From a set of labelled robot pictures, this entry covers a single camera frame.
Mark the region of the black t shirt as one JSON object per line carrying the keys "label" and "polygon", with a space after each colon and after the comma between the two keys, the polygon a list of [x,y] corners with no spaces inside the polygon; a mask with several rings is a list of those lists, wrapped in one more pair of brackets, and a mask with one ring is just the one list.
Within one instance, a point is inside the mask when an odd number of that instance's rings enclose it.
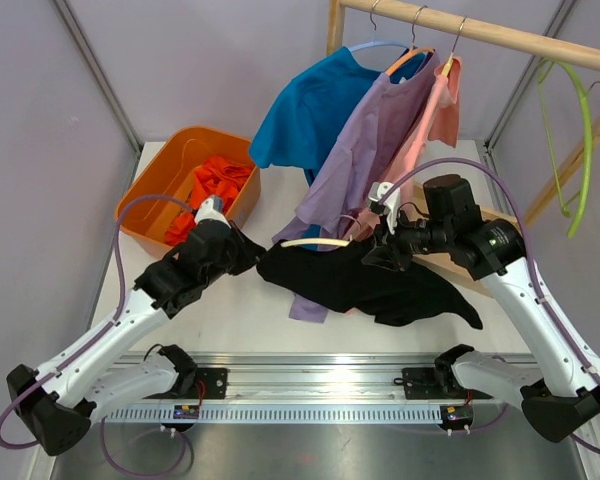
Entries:
{"label": "black t shirt", "polygon": [[452,313],[470,327],[483,323],[475,308],[443,277],[412,263],[404,271],[365,265],[371,242],[320,252],[276,244],[256,266],[261,278],[295,294],[289,317],[322,323],[330,311],[358,310],[374,321],[401,327]]}

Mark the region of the lime green hanger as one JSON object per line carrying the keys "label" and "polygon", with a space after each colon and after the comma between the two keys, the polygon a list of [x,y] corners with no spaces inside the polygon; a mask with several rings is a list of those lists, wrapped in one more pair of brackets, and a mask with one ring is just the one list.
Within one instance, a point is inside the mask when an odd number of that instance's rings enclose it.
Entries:
{"label": "lime green hanger", "polygon": [[[575,90],[583,130],[582,140],[576,147],[574,154],[561,164],[558,164],[556,161],[549,111],[544,93],[544,83],[555,66],[558,66],[565,72]],[[532,206],[527,210],[526,220],[528,222],[535,221],[548,204],[556,198],[561,215],[571,221],[566,233],[568,238],[575,236],[586,212],[592,179],[593,155],[596,145],[600,140],[600,135],[594,130],[594,122],[592,121],[589,105],[589,94],[597,84],[600,84],[600,80],[594,81],[588,88],[585,88],[574,69],[564,62],[542,59],[537,66],[536,87],[551,161],[552,176],[537,195]],[[571,197],[565,198],[562,187],[578,170],[581,171],[580,189]]]}

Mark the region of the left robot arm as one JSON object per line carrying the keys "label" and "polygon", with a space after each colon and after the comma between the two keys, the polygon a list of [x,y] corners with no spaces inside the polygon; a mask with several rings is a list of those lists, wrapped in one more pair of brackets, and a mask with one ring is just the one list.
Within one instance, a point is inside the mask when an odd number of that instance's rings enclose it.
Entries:
{"label": "left robot arm", "polygon": [[36,368],[20,364],[6,378],[15,413],[50,456],[74,447],[91,426],[155,395],[197,390],[195,361],[167,345],[143,362],[110,372],[131,346],[198,301],[225,274],[257,264],[265,248],[232,223],[203,220],[187,239],[150,264],[114,310],[71,346]]}

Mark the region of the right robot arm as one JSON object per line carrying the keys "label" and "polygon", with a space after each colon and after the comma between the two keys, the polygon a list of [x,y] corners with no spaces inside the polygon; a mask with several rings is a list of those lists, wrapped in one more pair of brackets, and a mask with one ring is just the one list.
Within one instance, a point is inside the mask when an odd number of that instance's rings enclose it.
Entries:
{"label": "right robot arm", "polygon": [[501,218],[483,219],[466,179],[438,176],[423,190],[428,215],[410,221],[399,187],[373,184],[368,203],[380,224],[365,263],[398,270],[413,255],[448,254],[491,293],[537,363],[514,367],[460,344],[436,358],[436,389],[446,396],[474,390],[503,401],[548,441],[572,436],[600,414],[600,357],[553,302],[518,229]]}

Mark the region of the white hanger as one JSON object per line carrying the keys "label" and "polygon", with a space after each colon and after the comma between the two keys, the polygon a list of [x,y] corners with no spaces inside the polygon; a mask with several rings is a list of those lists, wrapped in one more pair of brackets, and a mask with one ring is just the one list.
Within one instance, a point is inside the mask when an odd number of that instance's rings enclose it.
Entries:
{"label": "white hanger", "polygon": [[295,215],[288,225],[272,237],[272,241],[274,243],[280,242],[284,248],[315,247],[316,249],[325,249],[326,247],[346,247],[351,242],[351,237],[346,239],[306,237],[305,233],[311,229],[311,226],[311,223],[305,222],[298,215]]}

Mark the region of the orange t shirt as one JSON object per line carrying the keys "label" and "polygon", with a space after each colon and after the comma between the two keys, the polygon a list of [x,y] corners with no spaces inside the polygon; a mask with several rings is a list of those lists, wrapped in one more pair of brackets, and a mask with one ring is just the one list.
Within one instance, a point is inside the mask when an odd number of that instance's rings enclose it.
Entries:
{"label": "orange t shirt", "polygon": [[[243,165],[222,156],[208,157],[200,167],[194,169],[188,205],[198,210],[209,196],[216,195],[222,200],[222,213],[226,214],[252,171],[253,166]],[[183,242],[195,225],[195,214],[181,209],[166,230],[165,243],[176,246]]]}

